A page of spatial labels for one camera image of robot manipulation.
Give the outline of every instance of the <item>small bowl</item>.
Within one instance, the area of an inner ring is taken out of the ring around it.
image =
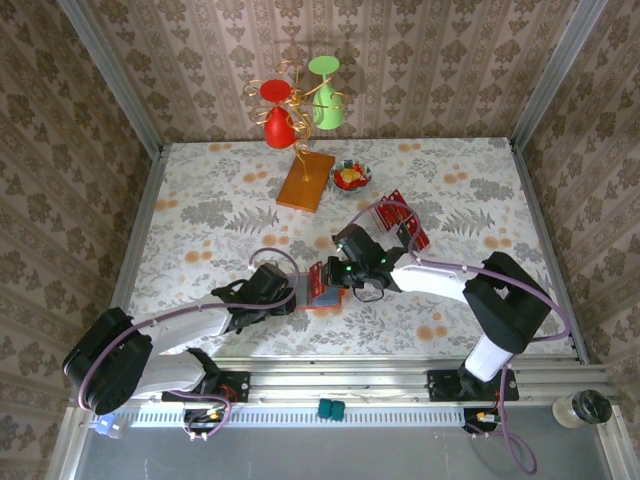
[[[346,168],[353,168],[355,165],[359,165],[360,166],[360,168],[362,169],[362,174],[367,179],[367,183],[365,185],[361,185],[359,187],[342,188],[340,185],[338,185],[336,183],[336,180],[335,180],[336,172],[342,172]],[[369,185],[371,183],[371,180],[373,179],[373,176],[371,174],[371,169],[369,167],[367,167],[367,165],[364,162],[361,162],[360,160],[340,160],[340,161],[337,161],[334,164],[333,168],[331,169],[331,172],[329,172],[329,176],[331,177],[331,182],[335,185],[335,187],[338,190],[341,190],[343,192],[349,192],[349,193],[359,192],[360,190],[364,189],[367,185]]]

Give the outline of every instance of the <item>floral tablecloth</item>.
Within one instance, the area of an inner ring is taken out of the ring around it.
[[[315,214],[277,206],[293,152],[264,142],[171,146],[130,305],[153,312],[248,278],[247,258],[262,246],[287,250],[307,270],[335,254],[330,235],[381,195],[399,189],[419,212],[428,254],[478,264],[493,250],[515,257],[553,295],[547,266],[506,139],[321,140],[314,151],[359,159],[373,181],[345,194],[331,182]],[[371,217],[363,226],[382,237]],[[286,260],[265,254],[289,269]],[[541,333],[558,332],[551,315]],[[466,306],[427,294],[387,293],[362,304],[273,317],[241,334],[202,338],[210,354],[465,355],[481,331]],[[527,353],[571,354],[568,340],[532,345]]]

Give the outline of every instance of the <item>patterned wallpaper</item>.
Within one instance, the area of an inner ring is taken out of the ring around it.
[[[0,2],[0,478],[43,478],[149,161],[55,2]]]
[[[578,320],[640,452],[640,2],[610,0],[526,148]]]
[[[326,54],[353,99],[341,137],[510,136],[577,0],[88,3],[173,143],[262,138],[245,82]]]

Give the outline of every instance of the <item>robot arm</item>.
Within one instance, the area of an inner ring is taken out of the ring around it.
[[[120,407],[129,398],[144,398],[167,390],[215,393],[220,371],[201,351],[189,349],[178,355],[160,355],[166,350],[204,336],[231,331],[269,316],[286,315],[295,309],[295,296],[286,274],[275,265],[264,264],[249,280],[216,288],[191,303],[152,315],[134,318],[120,308],[103,313],[63,362],[65,374],[79,388],[96,358],[119,335],[134,324],[145,325],[126,336],[105,357],[91,377],[85,402],[98,415]],[[230,308],[211,308],[233,304]],[[265,305],[243,308],[242,305]],[[165,321],[180,316],[175,321]]]
[[[474,384],[478,380],[483,383],[493,380],[514,355],[526,349],[550,312],[550,308],[533,295],[490,277],[417,265],[399,247],[384,251],[362,227],[354,224],[348,225],[333,240],[347,260],[329,258],[323,269],[323,282],[327,285],[357,290],[369,284],[381,292],[425,292],[469,305],[484,334],[460,368],[465,390],[477,389]],[[483,263],[487,270],[520,280],[544,293],[515,260],[503,252],[494,252]]]

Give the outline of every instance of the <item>wooden base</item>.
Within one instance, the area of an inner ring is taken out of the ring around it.
[[[304,179],[304,165],[295,158],[276,203],[314,213],[318,209],[335,157],[309,152],[302,154],[302,158],[307,165],[308,180]]]

